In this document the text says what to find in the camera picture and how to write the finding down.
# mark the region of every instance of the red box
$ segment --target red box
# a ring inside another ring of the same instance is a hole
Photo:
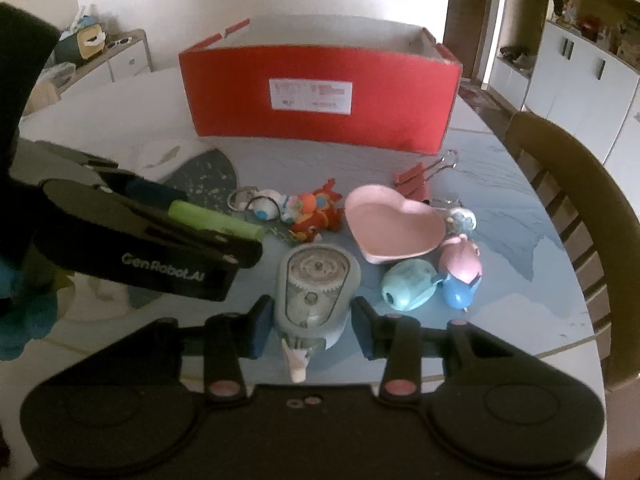
[[[462,66],[425,29],[351,16],[245,20],[179,55],[200,136],[437,153]]]

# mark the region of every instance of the cabinet handle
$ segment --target cabinet handle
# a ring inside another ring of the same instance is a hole
[[[598,71],[598,81],[600,81],[600,79],[602,79],[602,74],[604,74],[604,66],[607,64],[607,62],[603,59],[602,60],[602,64],[600,65],[600,70]]]

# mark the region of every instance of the round table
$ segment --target round table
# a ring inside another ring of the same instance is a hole
[[[481,251],[482,283],[468,313],[449,308],[436,294],[409,315],[432,328],[444,328],[449,320],[464,318],[560,368],[566,365],[569,373],[589,384],[604,400],[600,363],[597,352],[593,354],[593,329],[571,262],[545,209],[513,159],[470,111],[461,100],[456,102],[442,149],[458,150],[460,163],[455,170],[439,173],[432,183],[434,196],[457,196],[475,212],[478,227],[474,239]],[[192,156],[218,148],[234,165],[239,186],[290,194],[309,192],[328,178],[335,178],[335,190],[346,196],[365,184],[389,185],[392,173],[405,171],[418,160],[432,160],[413,153],[343,144],[199,138],[178,70],[125,80],[41,110],[25,118],[21,135],[112,158],[121,167],[149,178],[161,178]],[[174,156],[163,157],[169,152]],[[387,267],[364,260],[348,226],[345,224],[338,233],[325,234],[324,241],[338,244],[357,257],[362,268],[358,294],[380,314],[392,312],[380,295],[380,280]],[[261,294],[274,295],[277,263],[288,250],[289,244],[267,236],[263,258],[253,269],[238,272],[223,303],[165,294],[144,308],[113,319],[77,322],[63,318],[45,340],[31,342],[18,360],[0,364],[0,376],[5,375],[4,368],[10,369],[9,377],[0,384],[15,386],[11,402],[19,405],[28,389],[21,393],[18,384],[23,389],[33,386],[159,317],[175,317],[181,326],[193,326],[220,312],[246,312]],[[576,362],[582,364],[576,368]],[[31,372],[24,372],[26,363]],[[242,360],[241,367],[249,384],[290,382],[274,332],[263,356],[255,361]],[[311,360],[307,382],[375,384],[382,378],[383,367],[384,362],[370,362],[362,356],[348,323],[336,345]],[[197,387],[202,359],[185,358],[182,376]],[[422,376],[423,389],[433,390],[442,380],[440,360],[423,359]],[[0,413],[3,427],[8,418],[15,422],[5,410]],[[19,433],[19,428],[8,426],[11,429],[5,429],[5,433],[11,442],[12,432]],[[590,465],[604,474],[604,436],[601,441]],[[28,462],[28,449],[22,454]]]

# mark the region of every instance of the pink heart-shaped dish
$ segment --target pink heart-shaped dish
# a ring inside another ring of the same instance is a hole
[[[408,200],[386,186],[351,191],[344,215],[363,256],[372,264],[433,251],[446,232],[444,220],[433,207]]]

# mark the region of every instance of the red plush toy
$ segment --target red plush toy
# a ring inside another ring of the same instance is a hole
[[[331,178],[320,189],[298,197],[305,206],[290,231],[299,242],[313,242],[322,229],[339,231],[342,227],[344,209],[335,207],[342,195],[333,190],[334,184]]]

